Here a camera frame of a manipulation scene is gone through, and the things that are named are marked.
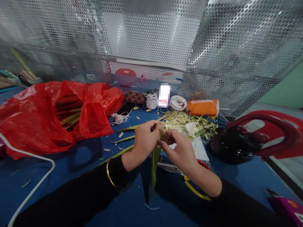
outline person's left hand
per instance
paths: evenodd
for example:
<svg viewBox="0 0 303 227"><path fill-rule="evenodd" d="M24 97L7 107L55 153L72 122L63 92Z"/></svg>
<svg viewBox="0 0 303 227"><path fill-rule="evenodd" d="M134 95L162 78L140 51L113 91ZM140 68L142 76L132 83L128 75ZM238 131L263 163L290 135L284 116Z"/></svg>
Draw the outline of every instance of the person's left hand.
<svg viewBox="0 0 303 227"><path fill-rule="evenodd" d="M161 125L152 131L157 124ZM151 120L136 128L133 150L122 155L122 163L126 171L132 171L150 155L157 144L162 125L162 122Z"/></svg>

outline black sleeve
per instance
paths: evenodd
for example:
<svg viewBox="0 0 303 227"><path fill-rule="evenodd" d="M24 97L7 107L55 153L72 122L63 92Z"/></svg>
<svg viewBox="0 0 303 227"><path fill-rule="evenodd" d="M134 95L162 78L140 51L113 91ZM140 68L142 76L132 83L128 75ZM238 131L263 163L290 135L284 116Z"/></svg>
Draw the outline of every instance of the black sleeve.
<svg viewBox="0 0 303 227"><path fill-rule="evenodd" d="M222 192L211 198L214 209L225 224L234 226L296 226L272 212L224 179Z"/></svg>
<svg viewBox="0 0 303 227"><path fill-rule="evenodd" d="M115 185L124 184L128 173L121 156L109 162L109 174ZM84 226L118 194L104 163L39 199L17 216L14 227Z"/></svg>

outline perforated metal panel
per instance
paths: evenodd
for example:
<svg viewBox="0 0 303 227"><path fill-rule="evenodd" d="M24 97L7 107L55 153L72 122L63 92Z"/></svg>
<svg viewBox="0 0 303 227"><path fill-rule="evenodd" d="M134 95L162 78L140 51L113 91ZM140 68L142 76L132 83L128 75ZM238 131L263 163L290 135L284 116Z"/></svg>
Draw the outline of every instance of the perforated metal panel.
<svg viewBox="0 0 303 227"><path fill-rule="evenodd" d="M90 1L0 2L1 68L21 69L10 52L44 80L107 82L107 67L94 4Z"/></svg>
<svg viewBox="0 0 303 227"><path fill-rule="evenodd" d="M22 69L11 46L44 81L142 93L170 82L238 116L303 60L302 25L301 0L5 0L0 68Z"/></svg>

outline scissors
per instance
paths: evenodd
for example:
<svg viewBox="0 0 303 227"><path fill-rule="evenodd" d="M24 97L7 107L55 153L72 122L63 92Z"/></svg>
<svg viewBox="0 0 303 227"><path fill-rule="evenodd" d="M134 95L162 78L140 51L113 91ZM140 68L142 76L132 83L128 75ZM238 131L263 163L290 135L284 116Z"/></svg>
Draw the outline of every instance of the scissors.
<svg viewBox="0 0 303 227"><path fill-rule="evenodd" d="M202 162L201 160L197 160L199 162L200 165L202 165L203 167L205 167L208 170L211 170L204 162ZM187 187L189 187L190 190L192 190L193 193L195 193L197 196L199 196L201 199L205 199L210 201L210 197L207 195L202 195L200 192L198 192L188 181L190 180L187 176L185 176L181 170L179 170L174 164L169 163L169 162L158 162L158 166L168 172L172 172L172 173L178 173L179 175L181 175L182 177L184 177L184 183L187 185Z"/></svg>

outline red plastic bag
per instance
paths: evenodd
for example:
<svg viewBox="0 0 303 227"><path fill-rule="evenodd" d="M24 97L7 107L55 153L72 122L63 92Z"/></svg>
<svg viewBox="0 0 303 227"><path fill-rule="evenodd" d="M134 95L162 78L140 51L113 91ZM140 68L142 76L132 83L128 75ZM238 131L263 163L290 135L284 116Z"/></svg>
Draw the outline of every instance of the red plastic bag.
<svg viewBox="0 0 303 227"><path fill-rule="evenodd" d="M83 102L79 123L66 131L56 116L56 101L74 93ZM0 105L0 132L17 149L37 155L63 152L85 138L113 133L108 117L123 104L120 89L74 81L33 85ZM15 160L27 155L9 148Z"/></svg>

